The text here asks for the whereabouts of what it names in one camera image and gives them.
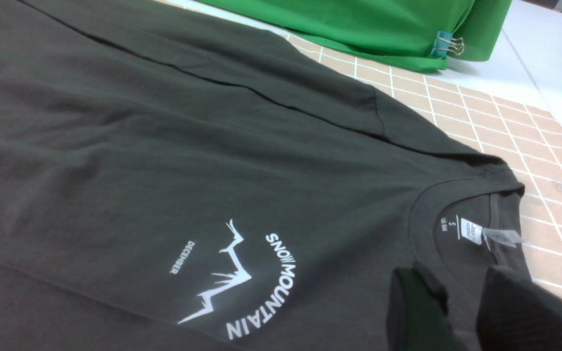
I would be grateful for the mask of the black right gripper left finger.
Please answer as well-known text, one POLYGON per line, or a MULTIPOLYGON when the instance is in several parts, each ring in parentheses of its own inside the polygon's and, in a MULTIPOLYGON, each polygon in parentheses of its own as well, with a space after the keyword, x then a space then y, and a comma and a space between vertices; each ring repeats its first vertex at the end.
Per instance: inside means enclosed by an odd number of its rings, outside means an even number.
POLYGON ((420 262, 392 272, 386 334, 389 351, 461 351, 448 319, 445 286, 420 262))

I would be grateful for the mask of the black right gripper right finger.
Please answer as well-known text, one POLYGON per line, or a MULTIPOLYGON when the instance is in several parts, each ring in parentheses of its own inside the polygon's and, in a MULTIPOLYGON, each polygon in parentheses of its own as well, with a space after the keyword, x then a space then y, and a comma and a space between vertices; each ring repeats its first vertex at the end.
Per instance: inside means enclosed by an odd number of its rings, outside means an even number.
POLYGON ((484 351, 562 351, 562 298, 512 270, 490 267, 476 331, 484 351))

